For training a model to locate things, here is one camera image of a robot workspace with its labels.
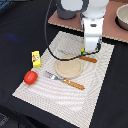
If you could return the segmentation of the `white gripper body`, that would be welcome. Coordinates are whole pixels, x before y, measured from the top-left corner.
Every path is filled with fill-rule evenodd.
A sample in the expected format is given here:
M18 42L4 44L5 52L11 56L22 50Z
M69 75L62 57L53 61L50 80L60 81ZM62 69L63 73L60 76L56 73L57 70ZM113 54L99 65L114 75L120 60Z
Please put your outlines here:
M102 40L103 19L82 19L84 29L85 52L94 52Z

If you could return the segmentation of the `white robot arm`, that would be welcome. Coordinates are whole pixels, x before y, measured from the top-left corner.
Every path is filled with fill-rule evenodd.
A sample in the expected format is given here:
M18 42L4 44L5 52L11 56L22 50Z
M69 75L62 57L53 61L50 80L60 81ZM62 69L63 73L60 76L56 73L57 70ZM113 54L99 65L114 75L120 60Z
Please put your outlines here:
M102 41L103 21L109 0L60 0L61 8L81 12L85 51L93 52Z

